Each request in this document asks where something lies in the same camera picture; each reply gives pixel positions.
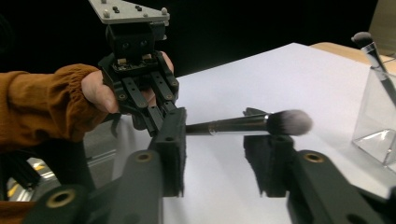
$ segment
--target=human hand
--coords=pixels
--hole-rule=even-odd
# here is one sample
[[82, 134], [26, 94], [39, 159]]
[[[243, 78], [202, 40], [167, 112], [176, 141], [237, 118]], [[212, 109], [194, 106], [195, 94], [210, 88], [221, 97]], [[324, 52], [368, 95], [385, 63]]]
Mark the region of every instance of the human hand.
[[[169, 69], [174, 72], [174, 66], [165, 52], [162, 51]], [[114, 92], [105, 84], [103, 84], [102, 71], [95, 71], [87, 75], [81, 80], [82, 93], [85, 98], [93, 103], [96, 108], [107, 113], [119, 112], [116, 96]], [[141, 91], [142, 95], [148, 101], [148, 105], [155, 105], [155, 93], [152, 89]]]

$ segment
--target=orange sleeve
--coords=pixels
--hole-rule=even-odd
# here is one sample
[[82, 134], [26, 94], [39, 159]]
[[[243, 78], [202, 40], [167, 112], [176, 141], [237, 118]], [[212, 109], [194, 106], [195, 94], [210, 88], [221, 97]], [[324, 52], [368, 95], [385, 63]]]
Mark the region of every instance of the orange sleeve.
[[50, 138], [81, 141], [107, 115], [82, 94], [81, 80], [96, 70], [72, 64], [54, 74], [0, 74], [0, 152]]

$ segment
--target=white tabletop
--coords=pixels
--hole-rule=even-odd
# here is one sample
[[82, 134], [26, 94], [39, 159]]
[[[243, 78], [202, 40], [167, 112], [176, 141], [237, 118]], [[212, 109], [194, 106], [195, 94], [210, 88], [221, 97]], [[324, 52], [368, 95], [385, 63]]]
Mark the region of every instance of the white tabletop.
[[[351, 184], [388, 197], [396, 174], [351, 144], [369, 70], [367, 64], [289, 44], [180, 77], [177, 107], [186, 108], [187, 124], [243, 117], [247, 107], [302, 109], [314, 126], [292, 137], [295, 149], [325, 154]], [[114, 178], [126, 156], [150, 141], [128, 116], [121, 118], [119, 134]], [[240, 135], [187, 136], [185, 194], [164, 199], [165, 224], [290, 223], [287, 198], [261, 197], [242, 144]]]

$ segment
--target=white table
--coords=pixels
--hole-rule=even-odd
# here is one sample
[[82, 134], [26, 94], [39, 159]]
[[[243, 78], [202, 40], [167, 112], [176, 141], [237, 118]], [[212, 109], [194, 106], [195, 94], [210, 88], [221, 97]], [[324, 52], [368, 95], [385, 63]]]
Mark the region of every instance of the white table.
[[[302, 109], [314, 121], [310, 133], [293, 136], [295, 149], [332, 159], [353, 185], [388, 197], [396, 174], [351, 145], [369, 65], [299, 44], [180, 77], [177, 107], [187, 124], [242, 117], [247, 107], [266, 112]], [[127, 155], [150, 138], [123, 116], [114, 178]], [[245, 159], [243, 136], [187, 136], [185, 194], [164, 199], [164, 223], [291, 223], [286, 198], [261, 197]]]

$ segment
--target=brush bristles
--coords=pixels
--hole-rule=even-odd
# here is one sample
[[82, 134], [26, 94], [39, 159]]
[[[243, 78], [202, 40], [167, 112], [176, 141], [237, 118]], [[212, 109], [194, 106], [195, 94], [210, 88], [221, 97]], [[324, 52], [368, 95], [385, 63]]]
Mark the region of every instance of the brush bristles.
[[270, 134], [302, 135], [308, 133], [313, 121], [302, 110], [285, 110], [269, 116], [267, 121]]
[[371, 34], [368, 32], [359, 32], [355, 34], [351, 39], [361, 49], [374, 42]]

